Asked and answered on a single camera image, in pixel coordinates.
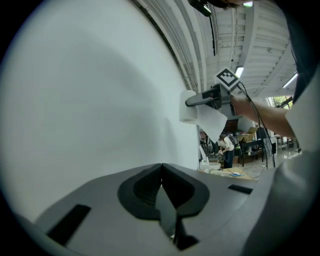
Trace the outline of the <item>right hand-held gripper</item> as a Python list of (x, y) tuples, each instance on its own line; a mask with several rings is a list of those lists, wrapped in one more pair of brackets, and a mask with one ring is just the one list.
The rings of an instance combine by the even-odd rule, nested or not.
[(231, 94), (240, 82), (240, 78), (228, 67), (224, 67), (215, 76), (216, 83), (205, 92), (189, 97), (185, 101), (188, 107), (207, 105), (218, 110), (227, 118), (240, 118), (231, 103)]

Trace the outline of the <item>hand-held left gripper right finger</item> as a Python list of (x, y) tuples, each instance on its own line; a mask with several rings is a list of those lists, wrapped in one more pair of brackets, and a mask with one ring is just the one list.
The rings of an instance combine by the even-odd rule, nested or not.
[(243, 213), (257, 181), (206, 174), (178, 165), (162, 164), (162, 185), (176, 206), (175, 233), (193, 242), (186, 252), (240, 252), (254, 225)]

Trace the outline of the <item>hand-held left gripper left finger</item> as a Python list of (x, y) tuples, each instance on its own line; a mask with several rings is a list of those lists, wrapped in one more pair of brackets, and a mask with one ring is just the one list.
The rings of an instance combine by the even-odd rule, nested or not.
[(119, 202), (118, 187), (146, 166), (92, 179), (48, 207), (35, 226), (47, 233), (75, 205), (89, 213), (67, 243), (67, 249), (83, 256), (170, 256), (178, 249), (158, 221), (141, 220)]

